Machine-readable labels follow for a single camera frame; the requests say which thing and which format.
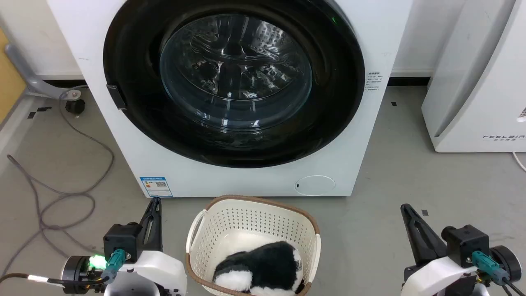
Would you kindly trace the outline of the blue energy label sticker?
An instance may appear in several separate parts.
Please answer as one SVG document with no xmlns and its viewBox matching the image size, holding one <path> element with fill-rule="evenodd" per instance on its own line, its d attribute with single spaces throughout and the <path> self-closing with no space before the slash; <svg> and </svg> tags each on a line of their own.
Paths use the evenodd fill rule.
<svg viewBox="0 0 526 296">
<path fill-rule="evenodd" d="M 140 177 L 139 180 L 146 197 L 173 197 L 165 177 Z"/>
</svg>

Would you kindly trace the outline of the black round furniture foot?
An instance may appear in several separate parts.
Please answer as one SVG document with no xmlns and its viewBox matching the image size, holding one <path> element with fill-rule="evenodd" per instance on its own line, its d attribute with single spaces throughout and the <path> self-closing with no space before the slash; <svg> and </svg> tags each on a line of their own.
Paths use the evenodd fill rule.
<svg viewBox="0 0 526 296">
<path fill-rule="evenodd" d="M 74 116 L 80 116 L 81 114 L 83 114 L 85 108 L 86 102 L 83 99 L 78 99 L 75 101 L 66 101 L 65 103 L 66 112 Z"/>
</svg>

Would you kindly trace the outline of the yellow wooden panel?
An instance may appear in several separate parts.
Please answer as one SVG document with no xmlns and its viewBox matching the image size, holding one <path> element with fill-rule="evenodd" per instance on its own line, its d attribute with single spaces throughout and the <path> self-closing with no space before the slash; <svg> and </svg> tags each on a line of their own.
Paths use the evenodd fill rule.
<svg viewBox="0 0 526 296">
<path fill-rule="evenodd" d="M 0 126 L 15 107 L 26 84 L 5 53 L 9 40 L 0 28 Z"/>
</svg>

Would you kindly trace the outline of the white air purifier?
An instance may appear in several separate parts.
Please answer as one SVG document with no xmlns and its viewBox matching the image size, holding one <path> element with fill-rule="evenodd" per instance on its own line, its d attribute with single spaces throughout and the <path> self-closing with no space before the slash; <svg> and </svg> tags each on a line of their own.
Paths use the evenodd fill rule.
<svg viewBox="0 0 526 296">
<path fill-rule="evenodd" d="M 526 0 L 466 0 L 421 110 L 436 152 L 526 152 Z"/>
</svg>

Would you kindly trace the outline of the black and white plush toy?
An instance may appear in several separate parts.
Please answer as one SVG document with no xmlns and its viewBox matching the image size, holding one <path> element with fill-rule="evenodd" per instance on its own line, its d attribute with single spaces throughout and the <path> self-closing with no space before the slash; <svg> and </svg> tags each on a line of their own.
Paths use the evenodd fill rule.
<svg viewBox="0 0 526 296">
<path fill-rule="evenodd" d="M 305 287 L 300 252 L 283 240 L 226 256 L 212 281 L 254 296 L 296 296 Z"/>
</svg>

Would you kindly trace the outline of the small text sticker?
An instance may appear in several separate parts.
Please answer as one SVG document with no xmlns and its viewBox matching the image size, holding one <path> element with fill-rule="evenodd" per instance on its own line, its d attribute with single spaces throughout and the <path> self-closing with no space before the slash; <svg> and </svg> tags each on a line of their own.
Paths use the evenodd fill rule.
<svg viewBox="0 0 526 296">
<path fill-rule="evenodd" d="M 383 89 L 385 76 L 381 72 L 368 72 L 366 76 L 366 82 L 364 91 L 366 92 L 379 92 Z"/>
</svg>

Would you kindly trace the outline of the cream perforated laundry basket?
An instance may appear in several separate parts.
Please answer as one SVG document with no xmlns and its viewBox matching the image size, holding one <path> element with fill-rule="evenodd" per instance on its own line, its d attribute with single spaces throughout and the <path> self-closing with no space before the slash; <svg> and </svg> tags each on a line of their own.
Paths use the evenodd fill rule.
<svg viewBox="0 0 526 296">
<path fill-rule="evenodd" d="M 304 210 L 259 197 L 224 195 L 201 210 L 187 235 L 186 270 L 214 296 L 252 296 L 214 284 L 214 270 L 227 255 L 275 241 L 299 251 L 304 288 L 297 296 L 306 296 L 321 257 L 317 221 Z"/>
</svg>

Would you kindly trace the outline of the oval white filter cover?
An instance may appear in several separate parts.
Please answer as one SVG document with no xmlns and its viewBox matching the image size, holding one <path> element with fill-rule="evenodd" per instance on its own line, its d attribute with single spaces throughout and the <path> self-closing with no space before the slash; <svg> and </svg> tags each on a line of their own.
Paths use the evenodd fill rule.
<svg viewBox="0 0 526 296">
<path fill-rule="evenodd" d="M 295 191 L 304 196 L 322 196 L 332 191 L 336 182 L 327 176 L 307 176 L 295 183 Z"/>
</svg>

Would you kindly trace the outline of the grey metal furniture leg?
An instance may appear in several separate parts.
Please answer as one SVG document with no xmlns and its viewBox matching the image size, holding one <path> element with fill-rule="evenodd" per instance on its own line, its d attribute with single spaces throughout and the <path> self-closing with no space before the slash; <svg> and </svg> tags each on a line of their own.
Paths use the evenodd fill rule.
<svg viewBox="0 0 526 296">
<path fill-rule="evenodd" d="M 73 88 L 59 88 L 53 86 L 34 73 L 20 50 L 14 44 L 7 44 L 4 47 L 4 52 L 26 83 L 27 87 L 25 93 L 28 95 L 44 97 L 47 99 L 77 101 L 81 98 L 80 89 L 87 88 L 87 86 L 75 86 Z"/>
</svg>

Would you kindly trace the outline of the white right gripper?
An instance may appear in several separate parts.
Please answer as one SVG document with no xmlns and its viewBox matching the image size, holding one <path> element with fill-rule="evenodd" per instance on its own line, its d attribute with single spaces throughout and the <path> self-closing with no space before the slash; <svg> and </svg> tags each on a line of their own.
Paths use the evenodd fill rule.
<svg viewBox="0 0 526 296">
<path fill-rule="evenodd" d="M 423 266 L 432 257 L 442 257 L 411 274 L 402 285 L 401 296 L 490 296 L 488 288 L 500 286 L 507 296 L 523 292 L 515 285 L 523 275 L 518 257 L 509 248 L 490 248 L 490 255 L 480 251 L 467 259 L 472 267 L 462 268 L 449 257 L 443 240 L 410 206 L 400 207 L 415 264 Z"/>
</svg>

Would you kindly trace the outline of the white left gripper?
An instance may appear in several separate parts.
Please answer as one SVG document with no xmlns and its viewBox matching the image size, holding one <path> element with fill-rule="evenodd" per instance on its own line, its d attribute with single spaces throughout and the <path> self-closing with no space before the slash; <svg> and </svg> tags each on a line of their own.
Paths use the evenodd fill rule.
<svg viewBox="0 0 526 296">
<path fill-rule="evenodd" d="M 187 275 L 181 261 L 163 253 L 162 203 L 159 197 L 150 200 L 143 214 L 141 249 L 136 261 L 130 255 L 119 270 L 111 270 L 113 279 L 100 285 L 64 285 L 65 294 L 95 296 L 185 296 Z M 152 236 L 152 246 L 147 250 Z M 64 265 L 62 280 L 96 281 L 104 278 L 107 262 L 104 256 L 72 256 Z"/>
</svg>

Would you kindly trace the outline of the black round washer door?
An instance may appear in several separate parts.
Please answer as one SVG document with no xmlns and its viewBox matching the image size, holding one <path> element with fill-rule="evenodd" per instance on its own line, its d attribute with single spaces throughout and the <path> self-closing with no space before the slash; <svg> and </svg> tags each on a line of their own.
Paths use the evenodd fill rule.
<svg viewBox="0 0 526 296">
<path fill-rule="evenodd" d="M 220 167 L 317 152 L 349 125 L 366 82 L 355 34 L 327 0 L 126 0 L 103 63 L 133 125 Z"/>
</svg>

